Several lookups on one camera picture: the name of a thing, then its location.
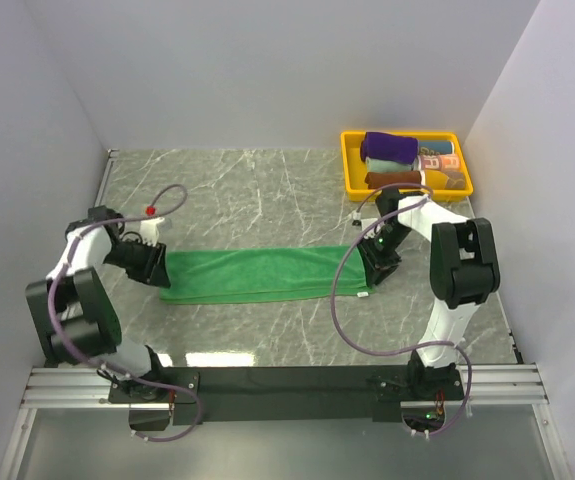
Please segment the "green towel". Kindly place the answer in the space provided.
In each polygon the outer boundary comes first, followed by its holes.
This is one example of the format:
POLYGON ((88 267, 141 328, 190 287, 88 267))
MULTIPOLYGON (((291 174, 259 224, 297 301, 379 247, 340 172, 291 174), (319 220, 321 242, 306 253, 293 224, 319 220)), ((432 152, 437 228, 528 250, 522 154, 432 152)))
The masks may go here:
POLYGON ((167 304, 220 305, 326 297, 347 248, 313 246, 172 251, 166 256, 167 304))

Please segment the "purple towel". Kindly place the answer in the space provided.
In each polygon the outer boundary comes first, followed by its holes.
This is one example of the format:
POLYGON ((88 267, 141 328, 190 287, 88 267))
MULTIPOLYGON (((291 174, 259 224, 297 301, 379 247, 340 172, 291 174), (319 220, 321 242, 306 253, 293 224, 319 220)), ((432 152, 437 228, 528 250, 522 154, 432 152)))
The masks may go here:
POLYGON ((360 145, 363 162, 368 158, 411 165, 419 151, 419 141, 414 137, 369 131, 360 145))

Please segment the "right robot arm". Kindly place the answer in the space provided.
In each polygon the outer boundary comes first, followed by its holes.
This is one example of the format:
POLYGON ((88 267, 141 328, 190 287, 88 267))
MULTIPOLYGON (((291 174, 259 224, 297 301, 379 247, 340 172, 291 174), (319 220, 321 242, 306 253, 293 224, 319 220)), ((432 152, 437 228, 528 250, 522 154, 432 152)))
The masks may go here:
POLYGON ((432 311, 420 343, 407 364, 405 388, 428 399, 456 381, 455 362, 465 330, 479 307, 498 290, 500 269, 491 223, 456 214, 426 195, 387 188, 376 199, 380 225, 360 212, 352 224, 365 235, 358 244, 369 287, 377 286, 398 268, 398 247, 415 232, 430 244, 429 284, 432 311))

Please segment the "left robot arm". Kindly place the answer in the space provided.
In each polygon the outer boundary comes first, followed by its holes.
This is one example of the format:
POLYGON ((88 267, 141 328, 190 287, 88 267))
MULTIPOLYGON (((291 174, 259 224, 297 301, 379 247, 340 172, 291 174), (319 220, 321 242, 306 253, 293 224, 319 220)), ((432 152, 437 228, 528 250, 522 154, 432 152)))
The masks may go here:
POLYGON ((119 212, 104 205, 68 225, 66 247, 46 278, 30 283, 26 301, 48 364, 77 365, 51 321, 48 301, 60 328, 96 368, 97 374, 130 399, 154 402, 165 396, 168 377, 156 352, 122 335, 118 315, 97 269, 112 265, 146 286, 171 286, 166 245, 161 232, 169 221, 146 210, 147 217, 129 230, 119 212))

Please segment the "rolled brown towel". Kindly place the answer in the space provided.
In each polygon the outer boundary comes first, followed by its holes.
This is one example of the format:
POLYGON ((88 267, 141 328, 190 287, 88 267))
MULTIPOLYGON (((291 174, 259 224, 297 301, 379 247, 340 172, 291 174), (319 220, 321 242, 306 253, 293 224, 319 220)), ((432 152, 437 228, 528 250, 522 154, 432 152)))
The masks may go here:
POLYGON ((369 189, 386 187, 396 184, 398 188, 411 189, 422 183, 423 177, 419 171, 406 171, 397 173, 368 172, 365 183, 369 189))

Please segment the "rolled mint towel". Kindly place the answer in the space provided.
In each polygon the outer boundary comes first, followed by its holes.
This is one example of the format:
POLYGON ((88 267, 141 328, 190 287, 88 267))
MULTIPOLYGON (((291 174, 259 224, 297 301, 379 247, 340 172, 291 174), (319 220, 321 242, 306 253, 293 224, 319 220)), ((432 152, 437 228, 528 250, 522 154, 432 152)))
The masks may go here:
POLYGON ((365 160, 369 173, 404 173, 414 170, 414 163, 406 164, 391 160, 374 159, 367 157, 365 160))

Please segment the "rolled pink printed towel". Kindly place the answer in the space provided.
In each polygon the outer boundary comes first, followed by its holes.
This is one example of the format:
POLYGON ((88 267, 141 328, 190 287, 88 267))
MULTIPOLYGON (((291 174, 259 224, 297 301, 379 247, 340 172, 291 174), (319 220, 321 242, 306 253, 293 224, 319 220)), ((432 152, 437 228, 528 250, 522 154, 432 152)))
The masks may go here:
POLYGON ((414 162, 416 170, 459 171, 461 159, 457 154, 421 154, 414 162))

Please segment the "black base beam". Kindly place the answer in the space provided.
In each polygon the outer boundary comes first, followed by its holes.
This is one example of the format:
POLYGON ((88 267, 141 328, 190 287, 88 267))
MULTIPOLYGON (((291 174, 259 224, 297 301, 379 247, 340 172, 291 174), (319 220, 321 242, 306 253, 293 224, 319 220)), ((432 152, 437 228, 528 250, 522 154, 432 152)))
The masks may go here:
POLYGON ((160 398, 174 425, 202 403, 204 422, 370 419, 401 422, 405 402, 462 401, 471 390, 455 365, 169 367, 167 381, 190 391, 160 398))

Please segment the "aluminium rail frame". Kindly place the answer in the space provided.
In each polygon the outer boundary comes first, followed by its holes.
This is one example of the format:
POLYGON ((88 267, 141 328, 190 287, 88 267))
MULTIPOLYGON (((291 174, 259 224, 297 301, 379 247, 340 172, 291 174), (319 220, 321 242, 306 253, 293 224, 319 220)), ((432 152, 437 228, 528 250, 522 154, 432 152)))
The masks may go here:
MULTIPOLYGON (((168 184, 190 191, 173 246, 345 244, 351 203, 331 149, 127 150, 108 162, 98 199, 134 212, 168 184)), ((334 332, 328 304, 166 307, 114 268, 102 275, 126 331, 178 364, 362 365, 334 332)), ((426 441, 368 420, 210 423, 149 444, 86 369, 37 368, 11 442, 17 479, 567 479, 571 472, 532 365, 511 352, 497 297, 467 330, 480 386, 472 414, 426 441)))

